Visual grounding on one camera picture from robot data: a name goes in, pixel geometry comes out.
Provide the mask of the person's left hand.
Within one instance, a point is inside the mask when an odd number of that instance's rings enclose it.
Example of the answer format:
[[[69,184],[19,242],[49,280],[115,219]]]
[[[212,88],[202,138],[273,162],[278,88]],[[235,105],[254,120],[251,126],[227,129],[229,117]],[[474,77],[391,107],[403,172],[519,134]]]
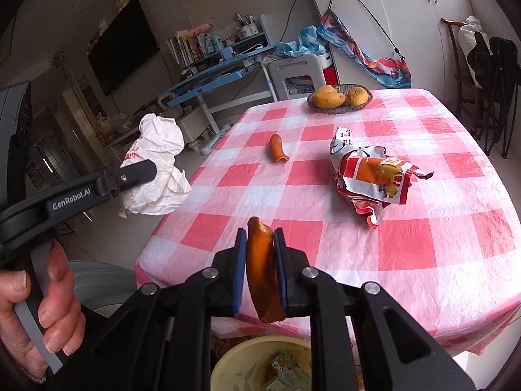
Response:
[[[53,242],[46,269],[48,294],[38,308],[38,320],[45,329],[43,343],[51,353],[62,350],[70,356],[83,342],[86,319],[73,295],[74,274],[57,241]],[[48,369],[13,309],[30,292],[31,279],[26,271],[1,272],[1,359],[7,363],[7,374],[22,386],[43,383]]]

